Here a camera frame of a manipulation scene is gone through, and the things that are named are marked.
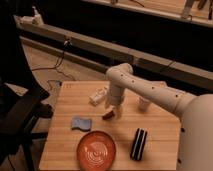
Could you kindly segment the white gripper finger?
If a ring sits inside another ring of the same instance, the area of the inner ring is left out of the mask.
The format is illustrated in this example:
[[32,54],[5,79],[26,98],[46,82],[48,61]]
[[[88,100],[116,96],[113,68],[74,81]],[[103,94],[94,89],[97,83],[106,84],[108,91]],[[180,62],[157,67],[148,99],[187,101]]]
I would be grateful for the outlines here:
[[122,105],[116,106],[115,107],[116,118],[121,118],[122,113],[123,113]]
[[106,116],[107,117],[112,117],[115,115],[115,112],[114,112],[114,107],[113,106],[110,106],[108,109],[107,109],[107,112],[106,112]]

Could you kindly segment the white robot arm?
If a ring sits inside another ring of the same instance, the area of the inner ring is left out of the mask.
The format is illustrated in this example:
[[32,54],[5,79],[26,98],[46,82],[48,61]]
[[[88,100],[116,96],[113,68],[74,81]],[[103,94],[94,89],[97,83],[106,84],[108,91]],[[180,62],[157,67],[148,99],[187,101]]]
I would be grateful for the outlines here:
[[119,106],[129,89],[175,115],[181,123],[176,171],[213,171],[213,94],[186,91],[138,78],[132,66],[123,63],[106,71],[109,80],[107,104]]

